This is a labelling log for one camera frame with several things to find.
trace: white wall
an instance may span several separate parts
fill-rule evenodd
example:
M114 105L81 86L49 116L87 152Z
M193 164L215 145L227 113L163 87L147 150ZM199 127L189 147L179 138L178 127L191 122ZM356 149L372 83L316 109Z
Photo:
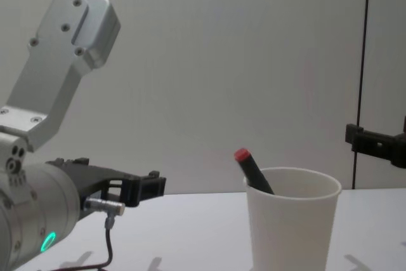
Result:
M0 103L51 0L0 0ZM60 133L31 161L87 156L159 170L167 192L242 190L233 151L350 187L364 0L112 0L108 64L83 79Z
M406 116L405 0L369 0L360 125L398 135ZM406 170L357 157L357 188L406 187Z

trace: white table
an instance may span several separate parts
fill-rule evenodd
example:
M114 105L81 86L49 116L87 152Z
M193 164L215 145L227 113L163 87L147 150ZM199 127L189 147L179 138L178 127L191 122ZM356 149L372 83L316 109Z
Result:
M107 258L103 214L19 271ZM167 195L117 218L108 271L250 271L245 193ZM346 190L339 197L327 271L406 270L406 189Z

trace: bolt hole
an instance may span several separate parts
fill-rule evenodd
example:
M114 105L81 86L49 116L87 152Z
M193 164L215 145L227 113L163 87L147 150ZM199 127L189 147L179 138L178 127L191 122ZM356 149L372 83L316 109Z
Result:
M82 1L81 0L74 0L74 6L81 6Z
M6 168L11 174L18 174L21 170L21 162L16 162L13 158L10 158L7 160Z
M21 248L21 242L17 241L17 243L14 246L14 251L18 251Z
M68 32L70 30L70 25L65 23L61 26L62 32Z
M35 47L38 45L38 39L32 38L30 39L30 46Z
M84 50L82 48L76 48L75 54L77 56L81 56L81 55L83 55L83 53L84 53Z
M41 117L33 117L31 119L31 123L39 123L41 122L43 119Z

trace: white paper cup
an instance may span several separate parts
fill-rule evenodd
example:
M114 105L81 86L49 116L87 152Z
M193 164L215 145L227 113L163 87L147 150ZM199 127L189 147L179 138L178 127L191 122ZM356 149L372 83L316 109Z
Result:
M301 168L262 169L275 195L246 179L253 271L324 271L341 184Z

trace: black marker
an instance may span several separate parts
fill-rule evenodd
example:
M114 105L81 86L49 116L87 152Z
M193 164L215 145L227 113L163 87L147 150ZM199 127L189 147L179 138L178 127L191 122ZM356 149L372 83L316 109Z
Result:
M273 190L263 173L259 170L254 158L247 149L239 149L234 153L235 160L240 164L249 186L273 195Z

